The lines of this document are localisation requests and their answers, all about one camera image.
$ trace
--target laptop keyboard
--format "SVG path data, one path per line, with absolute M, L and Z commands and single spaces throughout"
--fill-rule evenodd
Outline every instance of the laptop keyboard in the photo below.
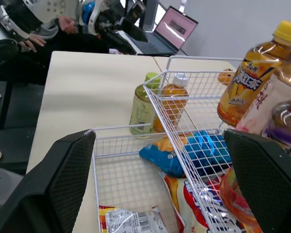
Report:
M 142 51 L 149 51 L 150 53 L 171 53 L 172 51 L 152 33 L 147 33 L 148 42 L 142 42 L 135 40 L 132 41 L 140 48 Z

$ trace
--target white wall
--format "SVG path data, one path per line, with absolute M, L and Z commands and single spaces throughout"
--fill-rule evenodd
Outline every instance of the white wall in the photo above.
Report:
M 160 0 L 164 7 L 168 8 L 173 6 L 176 9 L 179 9 L 181 6 L 181 0 Z
M 199 22 L 183 45 L 188 55 L 243 58 L 271 40 L 281 20 L 291 21 L 291 0 L 187 0 L 184 13 Z

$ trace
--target white bottle cap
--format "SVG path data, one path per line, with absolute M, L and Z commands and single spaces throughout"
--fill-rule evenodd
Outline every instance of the white bottle cap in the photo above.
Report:
M 185 73 L 177 73 L 173 79 L 173 84 L 181 87 L 186 87 L 189 83 L 189 78 Z

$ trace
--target black pants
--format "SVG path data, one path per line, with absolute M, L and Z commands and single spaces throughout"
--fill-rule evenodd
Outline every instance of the black pants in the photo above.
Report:
M 35 45 L 37 52 L 23 52 L 0 66 L 0 80 L 9 77 L 26 83 L 45 84 L 53 51 L 109 53 L 103 40 L 90 34 L 66 34 L 59 31 L 44 47 Z

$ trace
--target blue snack bag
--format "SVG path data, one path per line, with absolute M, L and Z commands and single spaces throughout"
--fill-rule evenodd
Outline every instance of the blue snack bag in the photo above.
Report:
M 231 163 L 227 146 L 221 135 L 197 131 L 194 135 L 182 134 L 180 139 L 194 166 L 197 168 L 197 172 L 201 176 L 222 171 L 222 169 L 228 168 L 227 163 Z M 174 178 L 185 176 L 177 155 L 167 137 L 147 145 L 139 151 L 139 155 L 154 162 L 168 176 Z

